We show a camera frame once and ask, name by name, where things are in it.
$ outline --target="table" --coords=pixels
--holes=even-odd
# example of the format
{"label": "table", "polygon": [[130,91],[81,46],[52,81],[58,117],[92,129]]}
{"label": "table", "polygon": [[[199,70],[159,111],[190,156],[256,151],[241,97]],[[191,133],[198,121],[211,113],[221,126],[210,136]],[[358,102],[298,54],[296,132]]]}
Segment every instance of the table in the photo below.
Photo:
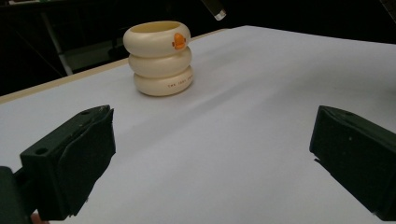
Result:
{"label": "table", "polygon": [[2,97],[0,164],[16,171],[35,141],[110,105],[117,153],[64,223],[383,223],[309,142],[320,105],[396,130],[396,46],[254,26],[189,46],[195,77],[177,95],[139,93],[123,61]]}

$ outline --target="stacking ring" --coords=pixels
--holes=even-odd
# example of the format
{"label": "stacking ring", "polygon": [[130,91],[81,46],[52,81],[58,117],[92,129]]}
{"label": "stacking ring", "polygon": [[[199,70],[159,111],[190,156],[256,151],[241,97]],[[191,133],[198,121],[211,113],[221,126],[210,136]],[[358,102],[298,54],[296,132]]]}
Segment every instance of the stacking ring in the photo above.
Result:
{"label": "stacking ring", "polygon": [[155,58],[182,51],[190,43],[189,28],[178,21],[152,21],[128,29],[123,36],[126,50],[137,57]]}
{"label": "stacking ring", "polygon": [[180,53],[161,58],[142,58],[130,54],[128,63],[141,77],[171,77],[186,69],[191,57],[191,50],[186,47]]}
{"label": "stacking ring", "polygon": [[175,94],[189,87],[193,80],[192,76],[191,66],[172,77],[148,78],[134,73],[134,84],[139,91],[147,95],[165,96]]}

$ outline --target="orange logo sticker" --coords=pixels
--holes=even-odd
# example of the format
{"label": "orange logo sticker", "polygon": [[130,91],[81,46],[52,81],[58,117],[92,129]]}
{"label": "orange logo sticker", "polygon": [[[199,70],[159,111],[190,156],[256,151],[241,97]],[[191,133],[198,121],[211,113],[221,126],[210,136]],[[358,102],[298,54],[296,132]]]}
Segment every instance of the orange logo sticker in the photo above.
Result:
{"label": "orange logo sticker", "polygon": [[172,42],[172,46],[175,49],[184,49],[186,46],[186,38],[180,33],[175,33],[174,39],[175,41]]}

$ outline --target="white table surface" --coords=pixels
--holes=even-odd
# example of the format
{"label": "white table surface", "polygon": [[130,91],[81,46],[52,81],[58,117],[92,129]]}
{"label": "white table surface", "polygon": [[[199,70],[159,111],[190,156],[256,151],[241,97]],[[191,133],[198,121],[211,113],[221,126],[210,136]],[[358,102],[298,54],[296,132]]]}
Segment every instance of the white table surface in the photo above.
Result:
{"label": "white table surface", "polygon": [[0,164],[110,105],[117,153],[63,223],[383,223],[309,143],[320,105],[396,131],[396,46],[252,26],[189,46],[194,81],[174,96],[139,93],[125,64],[1,104]]}

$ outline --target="stacked cream rings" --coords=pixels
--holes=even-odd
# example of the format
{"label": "stacked cream rings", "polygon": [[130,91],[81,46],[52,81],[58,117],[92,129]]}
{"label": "stacked cream rings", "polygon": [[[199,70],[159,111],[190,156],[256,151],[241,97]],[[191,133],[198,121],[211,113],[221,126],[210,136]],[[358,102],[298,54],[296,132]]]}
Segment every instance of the stacked cream rings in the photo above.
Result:
{"label": "stacked cream rings", "polygon": [[128,29],[124,47],[139,57],[163,57],[186,48],[191,39],[189,28],[178,21],[153,21]]}
{"label": "stacked cream rings", "polygon": [[127,30],[124,47],[136,88],[152,96],[178,93],[190,86],[193,72],[190,30],[178,21],[153,21]]}

